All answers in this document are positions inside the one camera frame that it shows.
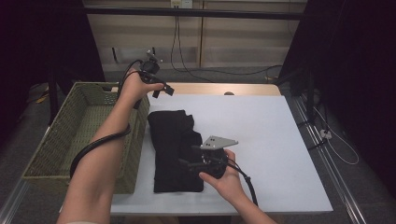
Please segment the black clamp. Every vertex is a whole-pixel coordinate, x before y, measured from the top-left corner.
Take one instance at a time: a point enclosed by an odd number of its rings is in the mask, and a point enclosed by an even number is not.
[[[200,147],[191,147],[194,152],[202,155],[202,162],[190,163],[179,159],[180,165],[183,169],[191,172],[192,175],[205,172],[219,179],[224,175],[228,165],[228,157],[224,148],[236,144],[238,144],[238,141],[212,135]]]
[[[161,91],[166,92],[166,94],[168,94],[168,95],[173,95],[175,90],[171,86],[166,84],[165,81],[163,81],[160,78],[155,76],[155,74],[157,74],[157,72],[160,70],[160,66],[158,65],[158,62],[161,62],[155,56],[155,48],[152,49],[152,52],[151,52],[151,50],[148,50],[147,55],[148,55],[148,60],[145,62],[142,62],[140,64],[140,66],[139,66],[140,70],[137,71],[137,73],[139,74],[140,78],[142,79],[142,81],[144,83],[147,83],[147,84],[162,83],[163,84],[163,89],[160,91],[154,91],[154,93],[152,93],[152,97],[158,98]],[[141,102],[141,100],[138,101],[134,105],[135,109],[139,108],[140,102]]]

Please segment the hand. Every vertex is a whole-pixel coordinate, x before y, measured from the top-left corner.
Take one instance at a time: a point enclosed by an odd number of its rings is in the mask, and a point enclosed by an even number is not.
[[[149,91],[160,91],[163,89],[162,83],[146,84],[141,79],[136,70],[131,68],[129,75],[123,83],[119,100],[134,103],[143,98]]]
[[[228,158],[235,161],[235,154],[229,149],[224,149]],[[215,177],[201,172],[199,176],[213,188],[215,188],[219,195],[227,200],[229,203],[246,198],[246,194],[242,189],[241,180],[239,179],[239,173],[235,169],[227,166],[224,175],[221,179],[216,179]]]

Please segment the white wall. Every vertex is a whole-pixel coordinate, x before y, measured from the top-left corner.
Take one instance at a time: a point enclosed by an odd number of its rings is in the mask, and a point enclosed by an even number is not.
[[[170,0],[85,0],[85,5],[112,7],[170,7]],[[265,12],[303,12],[304,1],[193,1],[193,8]],[[123,70],[135,59],[145,59],[156,48],[170,68],[174,17],[89,15],[93,36],[105,71]],[[282,64],[297,28],[297,21],[179,18],[183,60],[188,67],[267,66]],[[115,63],[111,48],[115,48]],[[182,67],[178,42],[173,61]]]

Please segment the metal frame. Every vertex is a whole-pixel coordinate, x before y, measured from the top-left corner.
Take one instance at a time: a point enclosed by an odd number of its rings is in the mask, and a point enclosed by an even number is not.
[[[21,201],[23,200],[23,197],[28,189],[29,183],[20,179],[0,210],[1,224],[11,223],[11,220],[14,218],[15,213],[17,212],[17,209],[20,206]]]
[[[323,18],[326,15],[305,15],[304,13],[291,12],[260,12],[260,11],[234,11],[213,9],[190,8],[165,8],[165,7],[48,7],[35,6],[39,11],[79,14],[104,14],[104,15],[136,15],[136,16],[177,16],[177,17],[208,17],[208,18],[239,18],[261,20],[301,21],[312,18]]]
[[[338,171],[333,159],[332,155],[329,153],[329,150],[326,148],[325,145],[319,146],[318,144],[320,143],[320,134],[318,132],[318,129],[315,125],[312,125],[311,122],[309,122],[309,117],[306,115],[307,113],[307,108],[304,105],[303,99],[300,97],[300,99],[295,99],[294,103],[300,113],[300,116],[303,118],[305,121],[305,127],[308,130],[312,141],[314,144],[318,146],[318,153],[320,158],[323,161],[323,164],[325,165],[330,178],[332,179],[332,182],[334,183],[334,186],[344,203],[346,207],[346,211],[349,215],[349,219],[351,223],[353,224],[366,224],[366,220],[363,216],[363,213],[355,200],[355,197],[352,195],[352,192],[349,190],[347,183],[345,182],[344,178],[341,176],[340,172]]]

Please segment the wire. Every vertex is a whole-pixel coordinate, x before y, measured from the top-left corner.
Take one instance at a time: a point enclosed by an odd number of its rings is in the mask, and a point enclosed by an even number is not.
[[[184,71],[176,69],[174,64],[173,64],[173,51],[174,51],[174,48],[175,48],[176,35],[177,35],[177,40],[178,40],[178,51],[180,53],[181,63],[183,64],[183,67],[185,69]],[[205,80],[205,81],[214,83],[214,81],[212,81],[210,79],[207,79],[207,78],[204,78],[204,77],[198,77],[198,76],[194,75],[192,72],[189,71],[189,69],[187,69],[186,64],[184,64],[183,54],[181,53],[180,24],[178,22],[178,17],[176,17],[176,19],[175,19],[175,33],[174,33],[174,42],[173,42],[172,50],[171,50],[171,64],[172,64],[172,67],[178,72],[187,72],[192,77],[199,78],[201,80]]]
[[[125,69],[125,72],[124,72],[124,76],[123,76],[122,80],[119,82],[119,89],[118,89],[118,91],[117,91],[117,99],[119,99],[119,97],[120,97],[120,93],[121,93],[121,91],[122,91],[122,87],[123,87],[123,84],[124,84],[126,78],[128,78],[128,76],[130,76],[130,75],[133,74],[133,73],[137,73],[137,71],[133,71],[133,72],[128,73],[128,72],[129,72],[129,69],[131,69],[131,67],[132,67],[135,63],[142,63],[142,62],[143,62],[143,61],[141,61],[141,60],[136,60],[136,61],[130,63],[130,64],[127,66],[127,68]],[[70,165],[70,178],[73,178],[73,175],[74,175],[74,172],[75,172],[76,169],[77,169],[78,163],[81,161],[81,159],[82,159],[85,155],[87,155],[89,152],[91,152],[91,151],[94,150],[95,148],[101,146],[102,144],[104,144],[104,143],[106,143],[106,142],[109,142],[109,141],[112,141],[112,140],[117,139],[117,138],[121,138],[121,137],[127,135],[127,134],[130,133],[130,132],[131,132],[131,125],[128,123],[127,128],[126,128],[123,132],[120,132],[120,133],[113,133],[113,134],[111,134],[111,135],[108,135],[108,136],[105,136],[105,137],[103,137],[103,138],[100,138],[100,139],[98,139],[98,140],[96,140],[96,141],[94,141],[94,142],[88,144],[87,146],[85,146],[85,147],[77,154],[77,156],[73,159],[73,161],[72,161],[72,163],[71,163],[71,165]]]
[[[288,3],[288,13],[290,13],[290,5],[291,5],[291,0],[289,0],[289,3]],[[290,37],[293,37],[293,34],[291,33],[291,30],[290,30],[290,21],[288,21],[288,31],[289,31]]]
[[[180,58],[181,58],[181,62],[182,62],[182,64],[183,64],[184,70],[180,70],[180,69],[175,68],[175,65],[174,65],[174,63],[173,63],[173,52],[174,52],[174,48],[175,48],[176,38],[177,38],[177,40],[178,40],[178,49],[179,49],[179,54],[180,54]],[[190,69],[190,68],[189,68],[189,69],[188,69],[188,68],[186,67],[186,64],[184,64],[183,54],[182,54],[182,52],[181,52],[180,24],[179,24],[178,17],[176,17],[176,20],[175,20],[174,40],[173,40],[172,49],[171,49],[171,65],[172,65],[172,67],[173,67],[173,69],[174,69],[175,71],[178,71],[178,72],[181,72],[181,73],[187,72],[187,73],[189,73],[192,77],[196,77],[196,78],[199,78],[199,79],[208,81],[208,82],[214,82],[214,81],[212,81],[212,80],[210,80],[210,79],[207,79],[207,78],[204,78],[204,77],[198,77],[198,76],[192,74],[191,72],[198,72],[198,71],[201,71],[201,72],[222,73],[222,74],[227,74],[227,75],[232,75],[232,76],[249,76],[249,75],[256,75],[256,74],[263,73],[263,72],[266,73],[268,70],[270,70],[270,69],[272,69],[272,68],[283,66],[283,65],[281,65],[281,64],[272,65],[272,66],[266,67],[266,68],[264,68],[264,69],[262,69],[262,70],[255,71],[255,72],[250,72],[250,73],[232,73],[232,72],[223,72],[223,71],[219,71],[219,70],[215,70],[215,69],[202,69],[202,68],[200,68],[200,69]]]
[[[79,161],[81,161],[81,159],[87,155],[89,152],[91,152],[92,150],[94,150],[95,148],[101,146],[102,144],[112,141],[116,138],[120,138],[123,137],[125,135],[127,135],[128,133],[131,132],[131,125],[129,125],[126,127],[125,131],[120,132],[120,133],[113,133],[111,135],[105,136],[103,138],[100,138],[90,144],[88,144],[87,146],[85,146],[78,154],[77,156],[73,159],[72,164],[70,165],[70,178],[73,178],[74,172],[77,169],[78,163]]]
[[[128,72],[129,72],[129,69],[131,69],[131,67],[132,67],[135,63],[143,63],[143,61],[141,61],[141,60],[136,60],[136,61],[130,63],[130,64],[127,66],[127,68],[125,69],[125,72],[124,72],[124,76],[123,76],[122,80],[119,82],[119,89],[118,89],[118,91],[117,91],[117,99],[119,99],[119,97],[120,97],[120,94],[121,94],[121,91],[122,91],[122,87],[123,87],[123,84],[124,84],[126,78],[127,78],[128,76],[130,76],[132,73],[137,73],[137,71],[133,71],[133,72],[131,72],[131,73],[128,73]]]
[[[317,111],[317,113],[318,113],[318,115],[320,116],[320,118],[326,123],[326,125],[327,125],[327,127],[328,127],[328,129],[330,130],[330,131],[332,131],[332,133],[335,135],[335,136],[337,136],[341,141],[343,141],[351,150],[352,150],[352,152],[356,155],[356,161],[354,161],[354,162],[350,162],[350,161],[346,161],[344,158],[342,158],[336,151],[335,151],[335,149],[334,149],[334,147],[332,147],[332,144],[330,143],[330,139],[328,139],[329,141],[329,146],[332,148],[332,151],[334,151],[334,153],[338,156],[338,158],[340,158],[340,160],[342,160],[343,162],[345,162],[345,163],[347,163],[347,164],[350,164],[350,165],[356,165],[356,164],[358,164],[359,163],[359,155],[358,155],[358,153],[356,152],[356,150],[347,142],[347,141],[345,141],[342,137],[340,137],[331,127],[330,127],[330,125],[329,125],[329,123],[328,123],[328,121],[327,121],[327,119],[325,119],[325,118],[323,118],[323,116],[320,114],[320,112],[316,109],[316,108],[314,108],[316,111]]]
[[[225,162],[223,160],[219,160],[219,159],[214,158],[214,157],[207,157],[207,158],[212,160],[212,161],[217,161],[217,162],[220,162],[220,163],[222,163],[224,165],[230,166],[231,168],[235,169],[235,171],[239,172],[245,178],[245,181],[247,182],[247,186],[248,186],[248,189],[249,189],[250,194],[251,194],[251,200],[254,202],[254,204],[259,206],[259,204],[257,202],[256,191],[253,188],[253,184],[251,183],[250,176],[245,174],[245,172],[242,171],[242,169],[239,167],[239,165],[235,161],[233,161],[232,159],[228,158],[229,161],[232,161],[234,163],[234,165],[232,165],[232,164],[230,164],[228,162]]]

